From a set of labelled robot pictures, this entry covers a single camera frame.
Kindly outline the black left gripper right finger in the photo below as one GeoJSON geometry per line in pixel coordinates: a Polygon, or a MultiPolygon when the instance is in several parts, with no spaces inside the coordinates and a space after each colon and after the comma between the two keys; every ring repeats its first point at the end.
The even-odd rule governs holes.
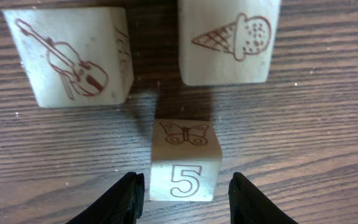
{"type": "Polygon", "coordinates": [[[233,173],[228,195],[231,224],[298,224],[240,172],[233,173]]]}

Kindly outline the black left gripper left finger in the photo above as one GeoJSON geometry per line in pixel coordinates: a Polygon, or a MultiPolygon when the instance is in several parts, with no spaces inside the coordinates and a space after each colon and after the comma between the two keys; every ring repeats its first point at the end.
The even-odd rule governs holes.
{"type": "Polygon", "coordinates": [[[67,224],[136,224],[144,207],[144,174],[128,172],[67,224]]]}

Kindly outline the wooden block green bottom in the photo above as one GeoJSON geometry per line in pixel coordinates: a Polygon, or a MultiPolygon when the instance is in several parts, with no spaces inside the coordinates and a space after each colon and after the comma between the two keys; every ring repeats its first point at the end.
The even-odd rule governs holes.
{"type": "Polygon", "coordinates": [[[126,101],[134,72],[124,8],[7,9],[2,13],[41,108],[126,101]]]}

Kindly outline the wooden block red edge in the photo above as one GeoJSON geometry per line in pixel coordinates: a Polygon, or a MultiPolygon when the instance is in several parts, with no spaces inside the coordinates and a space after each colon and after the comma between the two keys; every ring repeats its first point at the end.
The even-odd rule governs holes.
{"type": "Polygon", "coordinates": [[[179,0],[179,68],[188,86],[267,81],[281,0],[179,0]]]}

